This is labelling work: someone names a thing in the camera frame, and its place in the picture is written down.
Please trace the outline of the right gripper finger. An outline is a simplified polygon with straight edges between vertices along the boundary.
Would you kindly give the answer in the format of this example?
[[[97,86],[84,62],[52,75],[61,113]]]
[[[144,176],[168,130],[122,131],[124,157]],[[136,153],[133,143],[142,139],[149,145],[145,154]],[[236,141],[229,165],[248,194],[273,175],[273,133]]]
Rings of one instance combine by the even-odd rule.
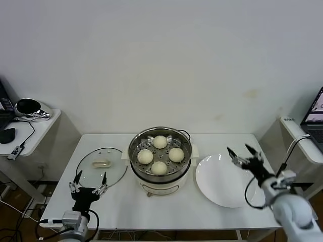
[[[255,162],[263,163],[263,157],[260,152],[258,152],[257,150],[255,150],[253,147],[251,147],[248,144],[245,144],[245,147],[247,148],[247,150],[251,154],[251,157],[249,158],[249,160],[254,160]]]
[[[244,158],[239,157],[231,148],[227,147],[228,154],[231,158],[231,162],[237,167],[241,168],[244,164]]]

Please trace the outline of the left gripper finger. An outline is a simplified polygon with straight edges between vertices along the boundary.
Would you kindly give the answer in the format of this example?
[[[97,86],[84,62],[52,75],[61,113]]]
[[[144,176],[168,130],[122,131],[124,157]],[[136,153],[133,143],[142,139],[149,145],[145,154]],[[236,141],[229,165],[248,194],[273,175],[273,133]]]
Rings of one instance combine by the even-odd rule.
[[[101,185],[99,185],[92,193],[96,195],[103,195],[107,191],[107,184],[106,184],[106,172],[103,175],[103,179]]]
[[[69,188],[71,193],[78,193],[79,192],[79,180],[82,175],[82,170],[79,171],[76,176],[74,177],[73,181],[69,182]]]

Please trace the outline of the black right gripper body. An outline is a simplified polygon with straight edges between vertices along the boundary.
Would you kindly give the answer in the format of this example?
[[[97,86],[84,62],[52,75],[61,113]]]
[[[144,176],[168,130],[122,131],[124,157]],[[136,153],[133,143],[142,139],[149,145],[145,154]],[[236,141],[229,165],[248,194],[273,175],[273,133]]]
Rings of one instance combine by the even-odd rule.
[[[243,164],[243,169],[249,170],[254,175],[259,186],[261,186],[267,179],[275,176],[264,167],[263,159],[247,158],[247,160],[249,162],[247,164]]]

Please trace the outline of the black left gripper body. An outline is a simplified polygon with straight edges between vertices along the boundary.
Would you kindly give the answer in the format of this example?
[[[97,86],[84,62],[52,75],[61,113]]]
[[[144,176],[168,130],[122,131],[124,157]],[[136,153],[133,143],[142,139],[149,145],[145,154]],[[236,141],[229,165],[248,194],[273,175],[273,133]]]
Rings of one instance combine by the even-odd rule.
[[[91,204],[100,198],[95,188],[79,188],[77,192],[71,192],[71,196],[75,201],[72,210],[78,212],[88,212]]]

